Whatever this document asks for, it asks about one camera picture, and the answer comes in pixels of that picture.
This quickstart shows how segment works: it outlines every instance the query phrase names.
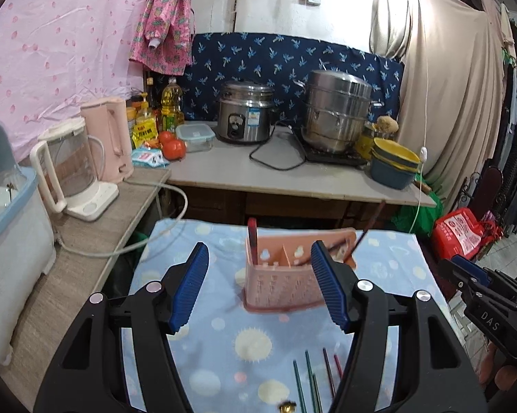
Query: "rice cooker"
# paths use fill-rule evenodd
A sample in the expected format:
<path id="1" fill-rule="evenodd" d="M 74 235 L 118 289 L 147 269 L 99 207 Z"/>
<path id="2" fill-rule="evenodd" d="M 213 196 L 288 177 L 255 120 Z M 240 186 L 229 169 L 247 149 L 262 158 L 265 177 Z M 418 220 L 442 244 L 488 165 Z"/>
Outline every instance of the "rice cooker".
<path id="1" fill-rule="evenodd" d="M 222 141 L 252 144 L 270 136 L 274 90 L 251 81 L 222 86 L 216 134 Z"/>

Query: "tomato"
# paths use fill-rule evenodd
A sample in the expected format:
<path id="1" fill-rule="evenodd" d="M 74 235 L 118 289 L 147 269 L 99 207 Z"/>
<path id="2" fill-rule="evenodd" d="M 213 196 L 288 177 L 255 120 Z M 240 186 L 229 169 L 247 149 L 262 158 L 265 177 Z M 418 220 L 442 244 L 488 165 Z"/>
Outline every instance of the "tomato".
<path id="1" fill-rule="evenodd" d="M 173 134 L 172 132 L 164 131 L 164 132 L 161 132 L 159 134 L 159 142 L 162 145 L 166 144 L 166 143 L 168 143 L 169 141 L 172 141 L 172 140 L 176 140 L 176 135 Z"/>
<path id="2" fill-rule="evenodd" d="M 170 140 L 164 143 L 163 155 L 167 160 L 179 160 L 184 158 L 186 156 L 186 143 L 180 140 Z"/>

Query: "green chopstick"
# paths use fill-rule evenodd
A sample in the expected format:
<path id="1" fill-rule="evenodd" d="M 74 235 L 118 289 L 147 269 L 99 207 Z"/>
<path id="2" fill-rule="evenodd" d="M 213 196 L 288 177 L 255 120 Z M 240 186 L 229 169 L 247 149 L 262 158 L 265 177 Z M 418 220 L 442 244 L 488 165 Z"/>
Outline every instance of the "green chopstick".
<path id="1" fill-rule="evenodd" d="M 318 404 L 315 400 L 315 390 L 314 390 L 314 375 L 312 373 L 312 364 L 310 363 L 310 354 L 308 350 L 304 353 L 306 355 L 306 367 L 308 369 L 308 380 L 310 381 L 310 395 L 312 396 L 312 406 L 314 408 L 314 413 L 320 413 L 318 410 Z"/>
<path id="2" fill-rule="evenodd" d="M 302 413 L 306 413 L 306 404 L 304 403 L 304 393 L 302 392 L 302 385 L 300 383 L 299 367 L 296 365 L 296 360 L 293 360 L 293 368 L 295 368 L 296 389 L 299 392 L 300 409 Z"/>
<path id="3" fill-rule="evenodd" d="M 320 388 L 318 387 L 318 379 L 315 378 L 315 374 L 313 375 L 313 379 L 314 379 L 315 400 L 318 404 L 318 413 L 323 413 L 322 400 L 320 399 Z"/>

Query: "yellow bowl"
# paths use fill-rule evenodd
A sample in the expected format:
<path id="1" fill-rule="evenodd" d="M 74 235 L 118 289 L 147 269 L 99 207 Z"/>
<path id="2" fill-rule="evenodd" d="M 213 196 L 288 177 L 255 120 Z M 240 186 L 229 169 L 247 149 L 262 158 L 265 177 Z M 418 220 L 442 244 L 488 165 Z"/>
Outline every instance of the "yellow bowl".
<path id="1" fill-rule="evenodd" d="M 386 163 L 387 165 L 391 165 L 393 168 L 396 168 L 396 169 L 399 169 L 401 171 L 407 171 L 407 172 L 418 172 L 419 171 L 419 166 L 404 166 L 404 165 L 401 165 L 400 163 L 396 163 L 395 161 L 392 161 L 392 160 L 389 160 L 388 158 L 382 156 L 382 155 L 379 155 L 375 149 L 373 149 L 371 151 L 371 156 L 372 157 L 375 157 L 376 159 Z"/>
<path id="2" fill-rule="evenodd" d="M 395 161 L 402 166 L 418 166 L 419 163 L 421 163 L 421 160 L 415 153 L 407 147 L 403 147 L 401 144 L 396 143 L 396 141 L 375 138 L 374 143 L 374 150 L 378 155 L 381 155 L 388 160 Z"/>

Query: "light blue tablecloth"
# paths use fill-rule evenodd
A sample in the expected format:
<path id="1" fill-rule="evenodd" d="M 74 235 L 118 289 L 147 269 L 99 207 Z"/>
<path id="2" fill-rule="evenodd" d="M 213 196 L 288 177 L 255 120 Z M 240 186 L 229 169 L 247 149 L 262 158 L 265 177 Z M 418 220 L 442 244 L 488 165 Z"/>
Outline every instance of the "light blue tablecloth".
<path id="1" fill-rule="evenodd" d="M 156 237 L 172 222 L 156 224 Z M 258 234 L 288 234 L 287 230 L 259 229 Z M 160 239 L 149 243 L 138 264 L 131 294 L 160 280 L 167 268 L 185 262 L 196 242 L 209 248 L 209 270 L 190 321 L 169 338 L 182 384 L 196 413 L 272 413 L 275 404 L 298 403 L 293 359 L 299 365 L 308 412 L 312 412 L 304 351 L 309 350 L 317 373 L 323 411 L 331 405 L 322 347 L 331 358 L 335 386 L 339 383 L 333 354 L 344 367 L 351 335 L 345 335 L 325 306 L 289 314 L 252 314 L 242 304 L 245 281 L 246 227 L 200 221 L 181 221 Z M 370 231 L 354 254 L 356 274 L 384 291 L 412 295 L 429 291 L 450 320 L 447 304 L 421 253 L 414 235 Z M 125 374 L 131 404 L 144 410 L 130 330 L 122 336 Z M 390 403 L 398 351 L 398 328 L 390 328 L 383 385 L 377 408 Z"/>

